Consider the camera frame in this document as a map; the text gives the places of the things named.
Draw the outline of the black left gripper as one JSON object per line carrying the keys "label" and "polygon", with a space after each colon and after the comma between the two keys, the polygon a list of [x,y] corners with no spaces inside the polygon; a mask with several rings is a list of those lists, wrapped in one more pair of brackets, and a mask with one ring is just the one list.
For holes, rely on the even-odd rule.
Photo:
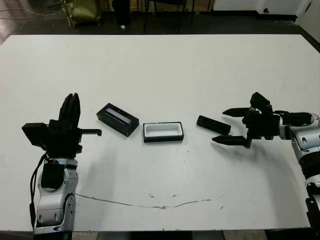
{"label": "black left gripper", "polygon": [[[72,123],[71,106],[73,106]],[[78,128],[81,114],[80,99],[77,93],[70,93],[64,99],[58,120],[50,120],[46,151],[49,158],[75,158],[82,152],[82,135],[102,135],[101,129]]]}

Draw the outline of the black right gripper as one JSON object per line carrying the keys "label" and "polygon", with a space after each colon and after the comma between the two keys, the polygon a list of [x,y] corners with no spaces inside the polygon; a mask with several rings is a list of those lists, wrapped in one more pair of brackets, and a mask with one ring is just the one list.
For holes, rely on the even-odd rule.
{"label": "black right gripper", "polygon": [[212,138],[212,141],[227,146],[251,147],[252,140],[265,138],[272,140],[279,135],[280,116],[277,114],[262,114],[258,110],[250,110],[249,107],[230,108],[222,112],[230,117],[243,117],[242,123],[247,128],[246,138],[244,136],[219,135]]}

